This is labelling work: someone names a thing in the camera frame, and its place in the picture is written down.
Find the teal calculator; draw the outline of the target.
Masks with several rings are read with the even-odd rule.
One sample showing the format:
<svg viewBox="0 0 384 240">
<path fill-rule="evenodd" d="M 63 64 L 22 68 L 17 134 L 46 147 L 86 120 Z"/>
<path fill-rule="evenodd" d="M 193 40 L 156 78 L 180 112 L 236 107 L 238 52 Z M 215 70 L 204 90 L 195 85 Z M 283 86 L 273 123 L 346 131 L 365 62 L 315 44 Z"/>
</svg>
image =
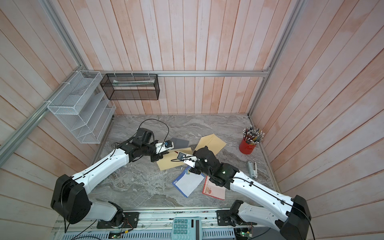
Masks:
<svg viewBox="0 0 384 240">
<path fill-rule="evenodd" d="M 202 220 L 199 217 L 174 218 L 172 223 L 172 240 L 202 240 Z"/>
</svg>

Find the bundle of pencils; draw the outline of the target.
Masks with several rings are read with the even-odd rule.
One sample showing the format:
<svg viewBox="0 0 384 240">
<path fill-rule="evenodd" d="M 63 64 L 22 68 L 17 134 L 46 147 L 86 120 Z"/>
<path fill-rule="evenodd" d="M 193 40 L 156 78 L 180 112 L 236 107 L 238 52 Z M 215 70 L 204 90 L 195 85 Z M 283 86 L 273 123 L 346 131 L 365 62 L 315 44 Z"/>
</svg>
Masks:
<svg viewBox="0 0 384 240">
<path fill-rule="evenodd" d="M 264 139 L 265 133 L 259 129 L 250 126 L 243 130 L 243 140 L 249 145 L 257 145 Z"/>
</svg>

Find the red bordered card right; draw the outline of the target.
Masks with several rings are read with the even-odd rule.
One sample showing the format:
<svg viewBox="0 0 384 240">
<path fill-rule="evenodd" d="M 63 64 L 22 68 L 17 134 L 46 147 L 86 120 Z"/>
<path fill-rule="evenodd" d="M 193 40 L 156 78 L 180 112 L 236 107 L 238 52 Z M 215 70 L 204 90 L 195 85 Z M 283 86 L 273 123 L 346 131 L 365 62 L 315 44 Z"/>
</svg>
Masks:
<svg viewBox="0 0 384 240">
<path fill-rule="evenodd" d="M 206 196 L 223 200 L 223 201 L 226 198 L 226 188 L 216 186 L 214 183 L 210 181 L 209 176 L 206 177 L 202 193 Z"/>
</svg>

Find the white stapler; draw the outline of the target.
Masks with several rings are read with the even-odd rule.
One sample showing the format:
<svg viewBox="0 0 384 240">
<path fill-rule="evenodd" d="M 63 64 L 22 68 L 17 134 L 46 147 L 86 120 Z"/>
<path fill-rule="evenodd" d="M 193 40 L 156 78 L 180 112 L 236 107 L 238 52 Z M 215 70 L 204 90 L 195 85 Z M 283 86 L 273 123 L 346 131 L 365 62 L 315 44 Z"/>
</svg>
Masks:
<svg viewBox="0 0 384 240">
<path fill-rule="evenodd" d="M 248 166 L 250 177 L 256 180 L 258 177 L 257 163 L 249 161 L 247 162 L 247 166 Z"/>
</svg>

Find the blue bordered letter paper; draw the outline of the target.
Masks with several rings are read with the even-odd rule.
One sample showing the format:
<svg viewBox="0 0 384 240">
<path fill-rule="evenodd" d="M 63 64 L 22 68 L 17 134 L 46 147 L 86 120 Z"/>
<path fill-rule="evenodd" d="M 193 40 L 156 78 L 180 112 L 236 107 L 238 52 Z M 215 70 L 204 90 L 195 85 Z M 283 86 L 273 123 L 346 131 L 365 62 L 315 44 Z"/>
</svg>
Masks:
<svg viewBox="0 0 384 240">
<path fill-rule="evenodd" d="M 194 174 L 190 172 L 190 167 L 186 168 L 173 182 L 173 186 L 178 189 L 181 194 L 188 198 L 190 194 L 199 186 L 206 178 L 205 175 Z"/>
</svg>

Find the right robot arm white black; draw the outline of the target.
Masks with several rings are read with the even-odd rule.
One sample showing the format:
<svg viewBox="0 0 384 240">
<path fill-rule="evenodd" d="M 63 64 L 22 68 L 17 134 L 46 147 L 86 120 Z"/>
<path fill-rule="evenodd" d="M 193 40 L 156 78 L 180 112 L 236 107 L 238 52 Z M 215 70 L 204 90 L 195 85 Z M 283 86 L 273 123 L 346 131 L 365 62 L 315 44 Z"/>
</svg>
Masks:
<svg viewBox="0 0 384 240">
<path fill-rule="evenodd" d="M 235 225 L 257 223 L 278 231 L 286 240 L 305 240 L 308 232 L 313 231 L 312 216 L 303 197 L 292 198 L 263 186 L 233 165 L 219 162 L 208 147 L 193 155 L 180 154 L 179 159 L 191 167 L 192 173 L 203 173 L 216 186 L 240 193 L 259 204 L 252 206 L 235 201 L 230 210 Z"/>
</svg>

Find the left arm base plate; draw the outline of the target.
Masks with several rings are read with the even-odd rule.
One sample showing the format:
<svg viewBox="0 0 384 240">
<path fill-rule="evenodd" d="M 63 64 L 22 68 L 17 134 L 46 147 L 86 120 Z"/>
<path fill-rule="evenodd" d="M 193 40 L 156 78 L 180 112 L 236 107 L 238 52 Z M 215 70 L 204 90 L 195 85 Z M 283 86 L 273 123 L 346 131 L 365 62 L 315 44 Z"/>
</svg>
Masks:
<svg viewBox="0 0 384 240">
<path fill-rule="evenodd" d="M 139 216 L 139 212 L 117 213 L 117 216 L 113 217 L 111 221 L 99 220 L 97 229 L 135 229 L 138 226 Z"/>
</svg>

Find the grey envelope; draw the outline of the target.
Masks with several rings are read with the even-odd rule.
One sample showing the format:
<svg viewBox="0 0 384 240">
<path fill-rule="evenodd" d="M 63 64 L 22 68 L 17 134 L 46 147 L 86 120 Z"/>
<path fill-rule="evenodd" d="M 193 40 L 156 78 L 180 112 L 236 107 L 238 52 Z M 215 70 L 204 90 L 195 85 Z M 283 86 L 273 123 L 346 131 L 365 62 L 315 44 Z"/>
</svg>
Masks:
<svg viewBox="0 0 384 240">
<path fill-rule="evenodd" d="M 189 141 L 178 139 L 178 138 L 171 138 L 171 141 L 173 143 L 174 149 L 185 149 L 189 147 Z"/>
</svg>

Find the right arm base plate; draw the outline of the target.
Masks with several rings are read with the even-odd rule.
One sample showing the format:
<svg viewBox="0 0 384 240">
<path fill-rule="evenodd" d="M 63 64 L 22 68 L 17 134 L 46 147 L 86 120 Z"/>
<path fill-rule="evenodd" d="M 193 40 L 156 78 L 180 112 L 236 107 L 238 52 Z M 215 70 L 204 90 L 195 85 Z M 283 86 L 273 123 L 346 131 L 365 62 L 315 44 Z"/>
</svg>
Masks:
<svg viewBox="0 0 384 240">
<path fill-rule="evenodd" d="M 253 222 L 244 222 L 237 214 L 232 213 L 230 210 L 217 210 L 217 223 L 219 226 L 251 226 L 257 225 Z"/>
</svg>

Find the black mesh basket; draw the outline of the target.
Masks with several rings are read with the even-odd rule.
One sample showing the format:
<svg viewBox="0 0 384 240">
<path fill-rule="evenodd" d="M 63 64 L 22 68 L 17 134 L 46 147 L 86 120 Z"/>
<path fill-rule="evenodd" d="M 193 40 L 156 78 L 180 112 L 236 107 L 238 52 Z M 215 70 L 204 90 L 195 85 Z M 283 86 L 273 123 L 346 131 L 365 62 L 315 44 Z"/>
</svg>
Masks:
<svg viewBox="0 0 384 240">
<path fill-rule="evenodd" d="M 105 74 L 101 87 L 112 101 L 156 101 L 160 95 L 156 74 Z"/>
</svg>

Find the red pencil cup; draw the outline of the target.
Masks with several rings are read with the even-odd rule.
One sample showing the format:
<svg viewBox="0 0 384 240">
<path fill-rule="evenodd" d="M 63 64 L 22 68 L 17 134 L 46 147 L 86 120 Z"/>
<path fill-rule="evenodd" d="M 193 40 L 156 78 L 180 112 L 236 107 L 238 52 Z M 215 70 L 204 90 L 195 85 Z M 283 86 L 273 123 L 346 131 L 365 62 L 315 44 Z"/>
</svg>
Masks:
<svg viewBox="0 0 384 240">
<path fill-rule="evenodd" d="M 244 139 L 241 141 L 239 145 L 239 151 L 244 155 L 250 155 L 255 149 L 256 145 L 247 143 Z"/>
</svg>

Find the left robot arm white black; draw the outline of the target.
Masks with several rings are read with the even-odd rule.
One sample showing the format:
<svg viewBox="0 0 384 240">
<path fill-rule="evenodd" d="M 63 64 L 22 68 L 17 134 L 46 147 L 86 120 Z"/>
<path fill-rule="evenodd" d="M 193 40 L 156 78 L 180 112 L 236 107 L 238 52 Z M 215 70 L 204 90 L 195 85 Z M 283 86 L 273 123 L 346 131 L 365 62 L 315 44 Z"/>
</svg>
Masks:
<svg viewBox="0 0 384 240">
<path fill-rule="evenodd" d="M 113 228 L 120 228 L 125 221 L 123 209 L 111 201 L 92 202 L 89 193 L 109 175 L 128 163 L 133 163 L 143 156 L 148 156 L 152 162 L 156 162 L 173 148 L 172 141 L 165 140 L 160 143 L 155 140 L 152 131 L 139 128 L 132 137 L 117 144 L 111 153 L 92 166 L 72 176 L 60 176 L 55 184 L 51 208 L 63 217 L 66 224 L 74 225 L 82 220 L 100 220 Z"/>
</svg>

